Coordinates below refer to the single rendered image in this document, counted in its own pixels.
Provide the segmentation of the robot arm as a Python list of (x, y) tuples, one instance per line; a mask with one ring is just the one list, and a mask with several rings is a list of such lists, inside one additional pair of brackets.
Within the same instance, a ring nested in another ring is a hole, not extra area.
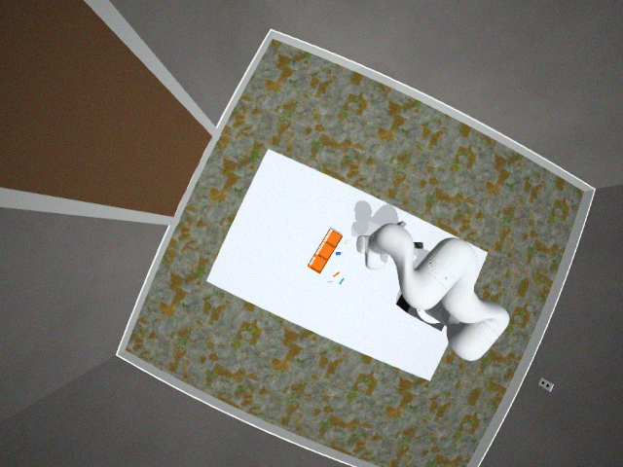
[(370, 249), (372, 235), (360, 235), (356, 249), (365, 254), (365, 266), (382, 269), (389, 255), (405, 301), (424, 321), (447, 327), (448, 343), (459, 357), (479, 359), (506, 329), (509, 315), (501, 305), (474, 293), (478, 266), (474, 249), (460, 238), (444, 238), (414, 269), (415, 246), (406, 225), (390, 223), (376, 231), (372, 246), (383, 254)]

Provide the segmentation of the brown three-compartment tray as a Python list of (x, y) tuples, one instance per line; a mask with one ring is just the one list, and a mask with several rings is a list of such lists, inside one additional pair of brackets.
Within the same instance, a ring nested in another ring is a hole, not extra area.
[[(321, 274), (331, 255), (335, 251), (339, 242), (342, 239), (342, 235), (330, 229), (327, 235), (322, 240), (311, 261), (308, 264), (308, 268)], [(321, 259), (322, 258), (322, 259)]]

